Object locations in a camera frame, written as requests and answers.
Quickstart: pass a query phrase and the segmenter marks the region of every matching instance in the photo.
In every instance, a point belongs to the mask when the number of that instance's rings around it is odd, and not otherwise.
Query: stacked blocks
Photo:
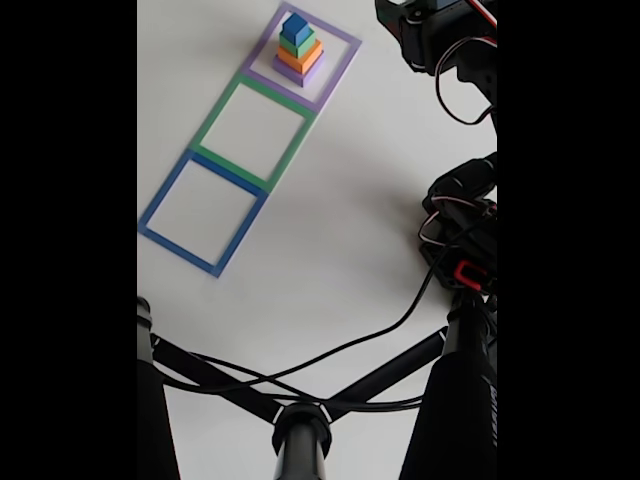
[[[273,68],[301,87],[306,86],[324,60],[322,42],[304,18],[297,13],[282,24],[278,54]]]

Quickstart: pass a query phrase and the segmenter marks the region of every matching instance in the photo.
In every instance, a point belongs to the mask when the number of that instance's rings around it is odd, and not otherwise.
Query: black cable
[[[217,393],[209,393],[203,391],[203,387],[199,385],[191,385],[189,383],[181,382],[173,377],[170,377],[164,372],[160,372],[164,377],[165,385],[183,390],[186,392],[200,393],[207,395],[218,395]],[[280,395],[271,393],[262,393],[265,397],[272,398],[274,400],[292,400],[295,402],[309,402],[309,403],[321,403],[326,407],[335,408],[338,410],[349,410],[352,412],[396,412],[400,410],[409,410],[411,408],[418,408],[421,402],[422,396],[409,398],[407,400],[401,400],[396,402],[370,402],[370,403],[358,403],[358,402],[343,402],[339,400],[331,400],[326,398],[317,398],[311,395]]]
[[[427,276],[425,277],[424,281],[422,282],[422,285],[420,286],[420,290],[418,290],[418,294],[416,295],[416,298],[413,300],[413,302],[409,306],[409,309],[405,312],[405,314],[402,316],[402,318],[400,318],[400,320],[398,320],[396,323],[394,323],[390,327],[384,328],[384,329],[382,329],[382,330],[380,330],[378,332],[371,333],[369,335],[365,335],[364,337],[360,337],[360,338],[357,338],[355,340],[351,340],[350,342],[347,342],[347,343],[345,343],[343,345],[340,345],[339,347],[336,347],[336,348],[334,348],[332,350],[329,350],[328,352],[325,352],[325,353],[323,353],[321,355],[318,355],[317,357],[312,358],[311,360],[308,360],[308,361],[306,361],[304,363],[301,363],[300,365],[296,365],[295,367],[288,368],[286,370],[283,370],[283,371],[281,371],[279,373],[275,373],[273,375],[268,375],[268,376],[265,376],[265,377],[257,378],[255,380],[249,380],[248,382],[238,382],[235,385],[228,385],[226,387],[217,387],[217,388],[195,387],[196,389],[194,389],[193,391],[197,392],[197,393],[206,393],[206,394],[215,395],[217,393],[225,393],[225,392],[231,392],[231,391],[234,391],[234,390],[240,390],[242,388],[250,387],[252,385],[258,385],[259,383],[270,382],[270,381],[276,380],[276,379],[278,379],[280,377],[284,377],[285,375],[289,375],[289,374],[298,372],[298,371],[300,371],[300,370],[302,370],[304,368],[310,367],[311,365],[314,365],[314,364],[320,362],[321,360],[324,360],[325,358],[330,357],[331,355],[335,355],[338,352],[346,350],[347,348],[353,347],[355,345],[367,342],[369,340],[373,340],[374,338],[378,338],[378,337],[381,337],[383,335],[386,335],[387,333],[393,332],[394,330],[399,328],[403,323],[405,323],[407,321],[407,319],[411,316],[411,314],[414,312],[414,310],[416,309],[416,307],[420,303],[420,300],[422,300],[422,297],[424,296],[424,292],[427,290],[427,286],[429,285],[429,282],[431,281],[431,278],[433,277],[433,275],[435,273],[435,268],[440,264],[440,262],[442,262],[442,259],[447,254],[447,252],[451,249],[451,247],[454,245],[454,242],[458,241],[460,238],[464,237],[469,232],[471,232],[472,230],[476,229],[483,222],[488,220],[488,218],[490,218],[490,217],[483,216],[482,218],[480,218],[479,220],[475,221],[474,223],[472,223],[471,225],[469,225],[465,229],[461,230],[458,234],[454,235],[453,238],[451,240],[449,240],[449,242],[447,242],[447,244],[444,247],[442,247],[440,249],[440,252],[438,253],[436,258],[434,259],[433,264],[431,265],[431,268],[429,268],[429,271],[427,272]]]
[[[434,72],[434,77],[435,77],[435,84],[436,84],[436,97],[438,99],[438,102],[440,103],[440,106],[442,107],[442,109],[451,117],[453,118],[456,122],[459,122],[463,125],[478,125],[479,123],[481,123],[485,118],[487,118],[487,116],[489,114],[491,114],[494,111],[497,111],[495,107],[493,106],[489,106],[487,107],[478,118],[476,118],[473,121],[467,121],[467,120],[463,120],[460,117],[458,117],[457,115],[455,115],[450,109],[449,107],[447,107],[447,104],[444,103],[444,100],[442,99],[442,93],[440,92],[440,75],[442,73],[442,68],[444,66],[444,64],[447,62],[447,60],[449,59],[449,57],[451,55],[453,55],[455,53],[456,50],[458,50],[460,47],[462,47],[464,44],[471,42],[471,41],[480,41],[483,43],[486,43],[488,45],[491,46],[495,46],[497,48],[497,44],[493,44],[493,39],[488,39],[488,38],[484,38],[484,37],[465,37],[462,38],[460,40],[458,40],[457,42],[455,42],[453,45],[451,45],[442,55],[442,57],[440,57],[440,60],[438,60],[438,63],[436,64],[436,68],[435,68],[435,72]]]
[[[191,355],[195,355],[196,357],[200,358],[200,360],[203,360],[205,362],[209,362],[209,363],[214,363],[216,365],[222,365],[223,367],[227,367],[227,368],[231,368],[232,370],[237,370],[238,372],[242,372],[242,373],[246,373],[247,375],[252,375],[254,377],[256,377],[257,379],[266,379],[267,376],[263,375],[261,373],[258,373],[254,370],[251,370],[249,368],[244,368],[241,367],[240,365],[235,365],[231,362],[227,362],[225,360],[220,360],[218,358],[214,358],[214,357],[210,357],[208,355],[203,355],[201,353],[196,353],[196,352],[189,352],[191,353]],[[294,388],[290,385],[287,385],[286,383],[282,383],[279,380],[265,380],[265,382],[269,382],[272,383],[273,385],[276,385],[280,388],[282,388],[283,390],[287,390],[291,393],[295,393],[296,395],[300,396],[300,397],[311,397],[311,395],[303,392],[302,390],[298,390],[297,388]]]

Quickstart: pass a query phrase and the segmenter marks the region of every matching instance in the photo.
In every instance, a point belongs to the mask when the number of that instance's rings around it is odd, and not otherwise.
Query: purple square frame
[[[275,30],[275,28],[278,26],[280,19],[282,19],[282,17],[287,12],[297,13],[298,15],[302,16],[305,20],[307,20],[309,23],[313,23],[314,25],[319,26],[323,30],[326,30],[330,34],[335,35],[336,37],[344,40],[349,44],[349,48],[347,49],[346,53],[342,57],[342,60],[340,60],[340,63],[338,64],[336,71],[333,73],[331,78],[329,78],[329,81],[327,82],[324,89],[322,90],[320,97],[315,102],[312,102],[311,100],[301,97],[300,95],[293,93],[288,88],[285,88],[282,85],[274,82],[273,80],[270,80],[267,77],[260,75],[259,73],[251,70],[251,65],[258,58],[258,56],[260,55],[260,52],[262,52],[262,49],[266,46],[267,42],[269,41],[271,34]],[[351,60],[353,60],[353,57],[358,51],[358,48],[360,48],[361,44],[362,44],[362,40],[358,40],[356,37],[349,35],[348,33],[340,30],[339,28],[334,27],[333,25],[329,25],[324,20],[320,20],[318,17],[311,15],[310,13],[307,13],[304,10],[301,10],[294,5],[291,5],[290,3],[282,2],[278,10],[276,11],[275,15],[267,25],[267,28],[265,28],[264,32],[262,33],[260,40],[251,51],[251,54],[249,54],[247,59],[242,64],[242,67],[240,67],[240,72],[243,75],[253,78],[257,82],[260,82],[263,85],[266,85],[267,87],[275,90],[281,95],[284,95],[285,97],[290,98],[294,102],[299,103],[303,107],[306,107],[313,112],[320,113],[320,110],[322,110],[322,107],[324,107],[325,103],[327,103],[327,100],[329,100],[331,93],[333,93],[333,91],[335,90],[336,86],[338,85],[338,82],[340,81],[340,78],[342,78],[342,75],[344,75],[344,72],[347,70],[347,67],[351,63]]]

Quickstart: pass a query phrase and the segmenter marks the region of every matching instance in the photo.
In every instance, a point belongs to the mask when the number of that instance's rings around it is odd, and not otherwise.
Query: black metal rod
[[[326,480],[324,455],[316,428],[297,423],[287,432],[274,480]]]
[[[446,334],[447,327],[441,328],[406,352],[336,393],[331,397],[331,400],[357,403],[371,400],[376,395],[438,358],[442,354],[442,348],[444,347],[443,336],[446,336]],[[327,411],[334,422],[349,413],[347,410],[334,408],[328,408]]]
[[[463,291],[447,319],[399,480],[497,478],[498,379],[486,356],[482,297]]]
[[[160,337],[157,338],[158,343],[153,349],[153,359],[183,377],[198,385],[207,385],[212,388],[239,382],[238,379],[227,375],[189,352]],[[220,396],[269,423],[273,423],[273,419],[282,407],[282,404],[265,397],[251,387],[221,393]]]
[[[160,372],[153,366],[149,303],[138,297],[137,480],[179,480],[169,413]]]

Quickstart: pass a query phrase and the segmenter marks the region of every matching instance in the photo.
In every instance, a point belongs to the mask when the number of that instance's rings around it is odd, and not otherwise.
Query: green block
[[[284,151],[284,153],[280,157],[280,161],[278,162],[278,165],[276,166],[275,170],[273,171],[273,173],[268,179],[262,179],[260,177],[257,177],[256,175],[245,170],[239,165],[236,165],[230,160],[227,160],[226,158],[218,155],[216,152],[212,152],[202,146],[202,140],[204,139],[205,135],[207,134],[207,132],[209,131],[213,123],[218,119],[218,116],[220,115],[225,105],[233,95],[233,92],[236,90],[238,85],[241,85],[241,84],[251,88],[252,90],[255,90],[258,93],[261,93],[265,97],[270,98],[274,102],[279,103],[280,105],[288,108],[289,110],[293,110],[294,112],[296,112],[298,115],[300,115],[305,119],[302,126],[298,129],[293,139],[291,140],[291,143],[289,144],[287,149]],[[193,140],[189,145],[189,148],[198,152],[200,155],[212,161],[213,163],[220,165],[222,168],[225,168],[230,172],[235,173],[239,177],[245,179],[247,182],[258,187],[259,189],[264,190],[267,193],[271,193],[275,188],[276,184],[278,183],[278,181],[280,180],[280,178],[282,177],[282,175],[284,174],[289,163],[293,159],[293,156],[298,151],[298,148],[300,148],[302,141],[305,139],[305,137],[309,133],[309,130],[311,129],[311,126],[313,125],[317,116],[318,116],[317,113],[312,112],[311,110],[303,107],[295,100],[292,100],[291,98],[276,92],[275,90],[267,87],[266,85],[263,85],[257,80],[254,80],[253,78],[245,77],[241,73],[237,73],[236,76],[233,77],[233,79],[229,82],[224,92],[222,92],[222,96],[216,102],[215,106],[213,107],[213,110],[211,111],[211,113],[209,113],[209,116],[207,117],[207,119],[204,121],[204,123],[200,126],[200,128],[196,132],[195,137],[193,138]]]
[[[293,43],[291,43],[289,40],[284,38],[284,36],[281,33],[280,46],[288,50],[291,53],[291,55],[293,55],[294,57],[300,58],[305,53],[307,53],[311,47],[313,47],[314,43],[316,43],[316,32],[314,32],[311,28],[309,30],[311,30],[311,33],[309,34],[307,39],[300,44],[299,47],[296,47]]]

